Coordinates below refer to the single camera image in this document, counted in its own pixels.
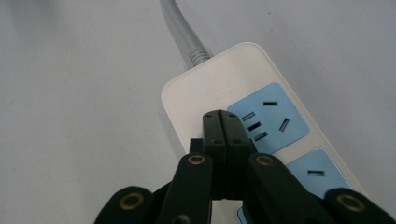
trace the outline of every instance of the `white backdrop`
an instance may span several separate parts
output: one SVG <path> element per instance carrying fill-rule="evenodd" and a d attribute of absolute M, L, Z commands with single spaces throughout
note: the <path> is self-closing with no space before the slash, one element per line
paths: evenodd
<path fill-rule="evenodd" d="M 266 50 L 371 199 L 396 217 L 396 2 L 179 0 L 216 55 Z M 161 90 L 189 67 L 158 0 L 0 0 L 0 222 L 93 223 L 183 149 Z"/>

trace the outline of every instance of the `white plastic casing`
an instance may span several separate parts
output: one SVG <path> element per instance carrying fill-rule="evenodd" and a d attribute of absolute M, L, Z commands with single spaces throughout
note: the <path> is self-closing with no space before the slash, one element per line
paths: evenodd
<path fill-rule="evenodd" d="M 163 88 L 163 106 L 186 152 L 190 139 L 201 137 L 202 116 L 224 109 L 251 93 L 277 82 L 293 101 L 309 127 L 309 134 L 274 154 L 285 164 L 316 148 L 325 148 L 350 186 L 367 195 L 340 156 L 323 135 L 297 95 L 281 76 L 264 50 L 253 43 L 242 43 L 169 81 Z M 236 209 L 241 203 L 214 203 L 220 223 L 239 223 Z"/>

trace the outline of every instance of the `extension cord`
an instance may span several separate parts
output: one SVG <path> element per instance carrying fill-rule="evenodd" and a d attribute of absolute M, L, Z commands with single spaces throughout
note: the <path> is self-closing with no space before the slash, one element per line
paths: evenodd
<path fill-rule="evenodd" d="M 256 44 L 239 44 L 172 79 L 163 88 L 162 99 L 187 153 L 190 139 L 201 137 L 203 114 L 229 110 L 241 119 L 256 148 L 278 157 L 308 191 L 323 197 L 327 189 L 345 187 L 367 195 Z M 240 223 L 236 215 L 240 206 L 240 202 L 213 203 L 221 223 Z"/>

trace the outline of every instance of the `brass ring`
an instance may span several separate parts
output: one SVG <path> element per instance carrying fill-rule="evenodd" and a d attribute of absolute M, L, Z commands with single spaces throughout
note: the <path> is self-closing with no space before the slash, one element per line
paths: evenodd
<path fill-rule="evenodd" d="M 256 162 L 258 162 L 261 165 L 272 165 L 272 164 L 274 164 L 274 161 L 270 157 L 267 157 L 267 156 L 258 156 L 256 158 Z"/>
<path fill-rule="evenodd" d="M 136 202 L 127 203 L 127 200 L 131 198 L 136 198 Z M 140 192 L 129 193 L 121 198 L 120 208 L 122 208 L 123 210 L 133 210 L 136 209 L 138 206 L 140 206 L 140 204 L 142 204 L 143 201 L 144 201 L 144 197 L 143 194 L 141 194 Z"/>
<path fill-rule="evenodd" d="M 189 163 L 192 165 L 199 165 L 205 162 L 205 157 L 203 156 L 190 156 Z"/>
<path fill-rule="evenodd" d="M 356 204 L 350 204 L 346 200 L 353 201 Z M 353 197 L 352 195 L 349 194 L 340 194 L 337 196 L 337 201 L 343 205 L 345 208 L 349 209 L 350 211 L 353 212 L 363 212 L 366 209 L 366 206 L 364 203 L 361 202 L 361 200 Z"/>

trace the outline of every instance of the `gray cable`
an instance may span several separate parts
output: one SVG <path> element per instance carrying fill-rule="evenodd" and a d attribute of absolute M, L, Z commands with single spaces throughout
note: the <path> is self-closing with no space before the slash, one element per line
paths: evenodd
<path fill-rule="evenodd" d="M 209 60 L 209 54 L 207 53 L 204 45 L 199 40 L 198 36 L 184 19 L 180 9 L 178 9 L 176 0 L 163 0 L 163 7 L 165 13 L 169 16 L 181 38 L 186 43 L 186 46 L 189 49 L 189 58 L 192 62 L 192 65 L 195 67 L 196 65 Z"/>

